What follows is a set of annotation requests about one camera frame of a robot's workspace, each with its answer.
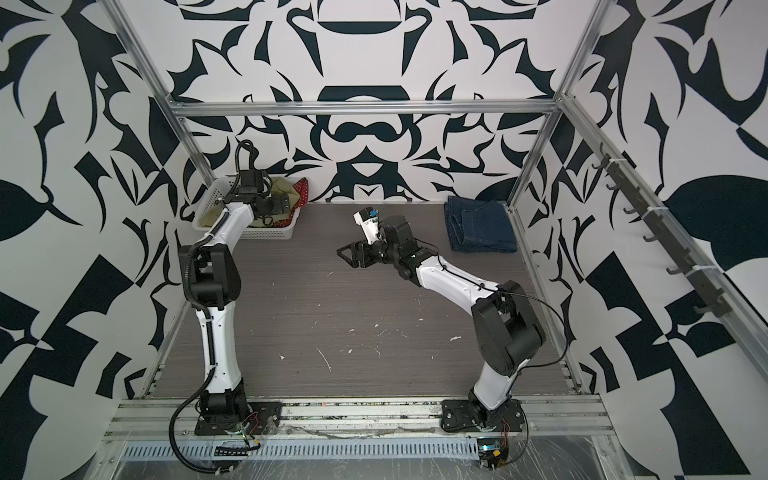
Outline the olive green skirt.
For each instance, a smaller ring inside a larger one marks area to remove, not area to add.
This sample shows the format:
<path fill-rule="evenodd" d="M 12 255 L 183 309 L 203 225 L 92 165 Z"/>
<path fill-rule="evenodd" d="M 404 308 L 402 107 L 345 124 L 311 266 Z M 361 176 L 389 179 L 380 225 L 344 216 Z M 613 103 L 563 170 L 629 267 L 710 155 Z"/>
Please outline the olive green skirt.
<path fill-rule="evenodd" d="M 234 176 L 220 177 L 206 190 L 196 207 L 193 220 L 193 227 L 195 229 L 206 230 L 218 219 L 222 210 L 219 199 L 229 192 L 234 180 Z M 290 224 L 294 210 L 300 207 L 301 194 L 289 181 L 283 178 L 273 180 L 271 192 L 273 194 L 284 193 L 287 195 L 289 201 L 288 212 L 273 216 L 272 221 L 255 218 L 250 224 L 250 228 L 282 228 L 287 226 Z"/>

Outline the blue denim skirt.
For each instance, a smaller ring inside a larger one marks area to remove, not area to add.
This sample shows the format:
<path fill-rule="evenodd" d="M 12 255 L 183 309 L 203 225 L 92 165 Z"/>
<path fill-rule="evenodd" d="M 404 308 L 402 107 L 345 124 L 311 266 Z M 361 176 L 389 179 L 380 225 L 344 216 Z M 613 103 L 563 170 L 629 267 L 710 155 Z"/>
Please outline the blue denim skirt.
<path fill-rule="evenodd" d="M 447 198 L 444 216 L 452 250 L 464 253 L 515 253 L 514 229 L 505 208 L 494 201 Z"/>

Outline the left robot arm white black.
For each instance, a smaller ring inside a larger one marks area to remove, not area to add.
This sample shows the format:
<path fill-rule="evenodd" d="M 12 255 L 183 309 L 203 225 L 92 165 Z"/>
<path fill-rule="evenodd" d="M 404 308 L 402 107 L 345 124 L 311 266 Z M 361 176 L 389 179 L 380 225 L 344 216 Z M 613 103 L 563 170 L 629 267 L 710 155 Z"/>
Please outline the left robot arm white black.
<path fill-rule="evenodd" d="M 239 421 L 250 414 L 235 349 L 235 306 L 242 283 L 232 251 L 255 220 L 270 225 L 291 212 L 287 195 L 272 193 L 267 172 L 254 167 L 237 172 L 219 205 L 210 229 L 180 252 L 181 285 L 200 324 L 206 369 L 204 384 L 192 398 L 200 401 L 207 422 Z"/>

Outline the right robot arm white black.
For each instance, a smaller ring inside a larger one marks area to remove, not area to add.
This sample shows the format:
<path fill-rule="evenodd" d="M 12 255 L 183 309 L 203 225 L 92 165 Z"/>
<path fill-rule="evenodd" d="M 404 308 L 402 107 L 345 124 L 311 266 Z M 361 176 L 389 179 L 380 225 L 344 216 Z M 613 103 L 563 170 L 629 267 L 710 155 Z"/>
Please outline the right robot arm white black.
<path fill-rule="evenodd" d="M 435 245 L 416 238 L 402 215 L 381 219 L 368 207 L 355 212 L 353 219 L 364 238 L 339 248 L 337 255 L 353 268 L 391 265 L 402 279 L 469 314 L 484 361 L 470 401 L 482 413 L 500 410 L 515 380 L 546 341 L 532 298 L 515 282 L 500 284 L 455 267 Z"/>

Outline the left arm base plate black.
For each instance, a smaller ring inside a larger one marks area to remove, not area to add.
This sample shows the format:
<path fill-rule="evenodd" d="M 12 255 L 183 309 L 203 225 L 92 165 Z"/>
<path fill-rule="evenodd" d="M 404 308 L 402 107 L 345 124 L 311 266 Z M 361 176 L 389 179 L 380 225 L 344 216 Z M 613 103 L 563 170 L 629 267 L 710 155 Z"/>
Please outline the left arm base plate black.
<path fill-rule="evenodd" d="M 278 401 L 248 402 L 244 413 L 214 413 L 200 408 L 194 433 L 197 436 L 217 436 L 244 430 L 248 436 L 271 434 L 280 425 L 283 406 Z"/>

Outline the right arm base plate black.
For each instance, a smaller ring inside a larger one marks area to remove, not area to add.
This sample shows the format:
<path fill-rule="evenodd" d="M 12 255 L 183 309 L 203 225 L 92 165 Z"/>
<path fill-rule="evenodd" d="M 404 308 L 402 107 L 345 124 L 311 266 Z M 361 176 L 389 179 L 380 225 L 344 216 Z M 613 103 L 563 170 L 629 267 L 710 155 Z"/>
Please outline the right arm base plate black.
<path fill-rule="evenodd" d="M 507 399 L 498 408 L 489 410 L 478 400 L 443 400 L 440 428 L 448 433 L 457 432 L 521 432 L 525 423 L 524 412 L 518 400 Z"/>

